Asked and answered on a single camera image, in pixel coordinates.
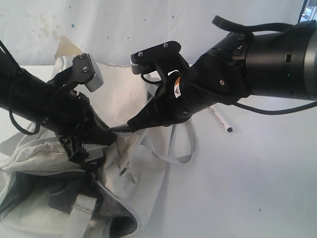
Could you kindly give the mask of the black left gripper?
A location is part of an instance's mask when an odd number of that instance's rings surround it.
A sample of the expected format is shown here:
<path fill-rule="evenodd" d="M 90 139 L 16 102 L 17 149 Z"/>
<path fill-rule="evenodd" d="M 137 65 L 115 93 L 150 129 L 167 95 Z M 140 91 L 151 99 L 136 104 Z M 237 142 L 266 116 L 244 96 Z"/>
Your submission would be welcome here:
<path fill-rule="evenodd" d="M 53 131 L 69 161 L 83 164 L 89 157 L 85 144 L 110 146 L 116 135 L 96 121 L 89 99 L 75 91 L 77 85 L 76 81 L 67 83 L 61 73 L 43 82 L 23 72 L 9 87 L 9 118 L 25 135 L 37 134 L 41 127 Z"/>

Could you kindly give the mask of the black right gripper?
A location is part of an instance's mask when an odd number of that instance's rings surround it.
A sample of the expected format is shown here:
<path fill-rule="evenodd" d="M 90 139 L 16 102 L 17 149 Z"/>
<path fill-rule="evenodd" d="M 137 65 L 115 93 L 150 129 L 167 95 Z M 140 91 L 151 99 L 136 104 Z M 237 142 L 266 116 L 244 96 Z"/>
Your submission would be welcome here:
<path fill-rule="evenodd" d="M 131 130 L 187 121 L 218 102 L 231 105 L 251 94 L 245 61 L 253 35 L 229 33 L 188 68 L 178 68 L 165 86 L 127 124 Z"/>

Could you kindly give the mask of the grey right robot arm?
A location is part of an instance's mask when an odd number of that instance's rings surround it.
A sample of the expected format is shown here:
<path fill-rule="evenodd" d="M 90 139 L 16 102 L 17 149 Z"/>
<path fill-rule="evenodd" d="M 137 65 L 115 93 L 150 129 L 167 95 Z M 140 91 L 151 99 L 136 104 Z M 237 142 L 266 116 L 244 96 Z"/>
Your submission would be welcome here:
<path fill-rule="evenodd" d="M 176 41 L 134 53 L 132 72 L 157 72 L 154 97 L 128 121 L 131 131 L 187 121 L 216 103 L 262 115 L 284 115 L 317 105 L 317 23 L 267 23 L 245 26 L 216 16 L 227 36 L 189 65 Z M 278 111 L 239 103 L 251 95 L 307 100 Z"/>

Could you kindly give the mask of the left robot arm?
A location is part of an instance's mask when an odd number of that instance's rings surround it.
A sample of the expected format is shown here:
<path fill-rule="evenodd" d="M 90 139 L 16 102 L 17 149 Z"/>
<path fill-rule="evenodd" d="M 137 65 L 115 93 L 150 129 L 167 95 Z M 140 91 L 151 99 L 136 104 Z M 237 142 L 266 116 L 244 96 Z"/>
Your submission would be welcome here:
<path fill-rule="evenodd" d="M 75 90 L 85 85 L 90 92 L 103 85 L 99 67 L 82 53 L 67 69 L 44 82 L 21 68 L 9 50 L 0 46 L 0 106 L 9 112 L 11 123 L 26 135 L 41 127 L 53 131 L 71 162 L 83 164 L 89 153 L 85 144 L 110 146 L 116 135 L 100 119 L 89 98 Z"/>

